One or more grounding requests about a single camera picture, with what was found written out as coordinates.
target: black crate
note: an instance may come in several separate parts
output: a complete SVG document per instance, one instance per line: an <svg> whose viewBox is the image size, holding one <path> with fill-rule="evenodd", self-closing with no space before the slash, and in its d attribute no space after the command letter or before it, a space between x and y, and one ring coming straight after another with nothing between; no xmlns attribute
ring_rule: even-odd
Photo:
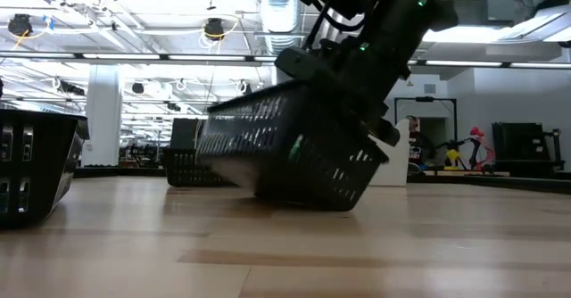
<svg viewBox="0 0 571 298"><path fill-rule="evenodd" d="M164 149L164 166L167 180L172 186L236 186L214 173L210 167L196 162L194 149Z"/></svg>
<svg viewBox="0 0 571 298"><path fill-rule="evenodd" d="M0 110L0 132L0 227L39 222L70 189L87 118Z"/></svg>
<svg viewBox="0 0 571 298"><path fill-rule="evenodd" d="M291 81L212 106L199 158L256 196L348 211L388 158L329 105Z"/></svg>

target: ceiling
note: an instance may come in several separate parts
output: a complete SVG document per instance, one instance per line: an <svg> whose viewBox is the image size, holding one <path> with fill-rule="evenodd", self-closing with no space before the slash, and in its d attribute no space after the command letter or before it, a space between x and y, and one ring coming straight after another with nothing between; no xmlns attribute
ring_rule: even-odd
<svg viewBox="0 0 571 298"><path fill-rule="evenodd" d="M269 54L269 31L267 19L262 18L262 9L259 0L0 0L0 51L265 55ZM16 13L29 14L33 25L32 38L26 38L18 45L19 38L7 30L7 22ZM286 35L299 38L297 43L301 43L310 33L317 16L315 7L300 4L295 17L297 27ZM203 25L209 18L221 18L227 32L216 45L203 40ZM279 25L280 22L286 21L276 20L274 24ZM359 18L342 22L357 23ZM348 35L323 27L319 36L341 40ZM424 42L414 57L545 62L559 54L556 43L498 46ZM123 108L124 118L129 120L138 117L139 113L172 113L165 104L145 103L148 100L179 102L184 106L183 114L196 116L204 112L206 103L241 95L239 84L242 81L255 89L271 85L276 80L276 70L270 63L254 66L223 66L215 62L203 65L124 63L120 67L126 83L124 99L134 102ZM61 102L61 99L70 100L70 96L54 88L57 86L54 78L88 91L89 70L89 64L81 62L3 61L0 58L4 96L46 99L42 103L14 102L13 105L31 107L34 104L55 112L83 112L85 101L73 96L71 99L76 101ZM412 71L440 74L446 79L458 69L413 67ZM131 87L136 82L149 87L145 94L132 92ZM168 120L161 130L170 130Z"/></svg>

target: exposed pipe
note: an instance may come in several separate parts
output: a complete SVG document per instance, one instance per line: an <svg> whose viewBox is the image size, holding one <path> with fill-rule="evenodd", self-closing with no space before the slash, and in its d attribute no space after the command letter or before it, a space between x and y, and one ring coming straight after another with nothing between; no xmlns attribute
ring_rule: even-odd
<svg viewBox="0 0 571 298"><path fill-rule="evenodd" d="M264 31L270 33L291 33L299 27L298 0L260 0L260 13ZM284 49L297 46L298 37L266 37L266 47L270 54L279 54Z"/></svg>

